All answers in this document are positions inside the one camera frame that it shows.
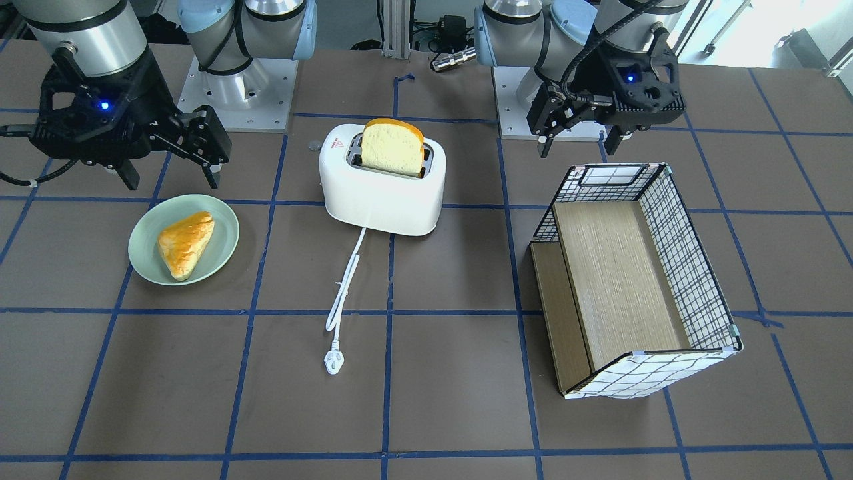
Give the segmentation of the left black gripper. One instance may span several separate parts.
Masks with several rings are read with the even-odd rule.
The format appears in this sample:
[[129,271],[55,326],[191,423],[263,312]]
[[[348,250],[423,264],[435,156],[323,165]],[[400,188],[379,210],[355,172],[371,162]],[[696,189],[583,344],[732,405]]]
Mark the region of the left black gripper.
[[646,51],[630,52],[604,40],[574,70],[566,97],[558,85],[542,84],[527,113],[537,135],[539,157],[549,156],[554,137],[581,121],[611,127],[605,152],[615,155],[622,135],[668,124],[686,111],[678,84],[678,58],[668,45],[669,30],[652,28]]

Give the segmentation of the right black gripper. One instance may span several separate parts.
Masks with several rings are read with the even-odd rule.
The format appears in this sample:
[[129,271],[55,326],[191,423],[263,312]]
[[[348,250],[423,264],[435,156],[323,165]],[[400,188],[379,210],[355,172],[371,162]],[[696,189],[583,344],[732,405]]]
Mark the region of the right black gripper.
[[140,182],[132,161],[167,150],[195,162],[210,188],[219,188],[231,139],[212,106],[190,113],[176,106],[149,47],[125,69],[97,77],[83,74],[67,46],[57,47],[52,60],[29,134],[39,150],[111,168],[131,191]]

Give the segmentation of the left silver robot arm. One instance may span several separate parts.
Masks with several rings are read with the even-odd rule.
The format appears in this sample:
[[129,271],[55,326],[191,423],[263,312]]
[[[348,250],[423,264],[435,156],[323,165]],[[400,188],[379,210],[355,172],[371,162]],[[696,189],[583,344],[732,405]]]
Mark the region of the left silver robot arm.
[[536,87],[525,116],[545,158],[559,133],[584,121],[622,140],[686,111],[671,27],[685,1],[485,1],[474,48],[489,67],[528,67]]

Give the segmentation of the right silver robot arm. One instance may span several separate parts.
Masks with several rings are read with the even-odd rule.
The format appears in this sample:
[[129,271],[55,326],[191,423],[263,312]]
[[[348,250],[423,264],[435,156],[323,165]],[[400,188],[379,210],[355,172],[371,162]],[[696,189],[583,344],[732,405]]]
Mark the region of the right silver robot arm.
[[231,160],[219,113],[251,110],[274,94],[262,60],[300,61],[316,46],[314,1],[180,1],[180,25],[194,49],[205,100],[183,112],[173,100],[128,1],[15,1],[52,65],[41,83],[39,116],[4,125],[64,161],[33,179],[3,175],[34,188],[82,163],[139,185],[132,161],[165,150],[194,162],[210,188]]

